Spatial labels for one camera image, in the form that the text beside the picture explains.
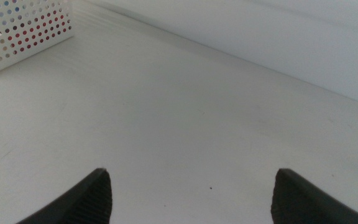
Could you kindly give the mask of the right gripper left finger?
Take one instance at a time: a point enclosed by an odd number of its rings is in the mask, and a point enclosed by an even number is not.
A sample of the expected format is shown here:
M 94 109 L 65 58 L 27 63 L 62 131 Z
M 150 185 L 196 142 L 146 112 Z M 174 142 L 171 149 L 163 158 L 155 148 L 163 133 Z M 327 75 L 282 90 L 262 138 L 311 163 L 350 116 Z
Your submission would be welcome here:
M 106 169 L 97 168 L 19 224 L 109 224 L 111 213 L 110 175 Z

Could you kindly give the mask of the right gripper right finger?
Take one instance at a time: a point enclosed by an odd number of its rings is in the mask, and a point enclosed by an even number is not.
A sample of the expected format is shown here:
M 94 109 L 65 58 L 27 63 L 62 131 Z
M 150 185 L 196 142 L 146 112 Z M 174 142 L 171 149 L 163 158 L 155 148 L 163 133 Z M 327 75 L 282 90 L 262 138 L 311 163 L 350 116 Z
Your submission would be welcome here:
M 281 224 L 358 224 L 357 211 L 287 168 L 276 173 L 270 213 Z

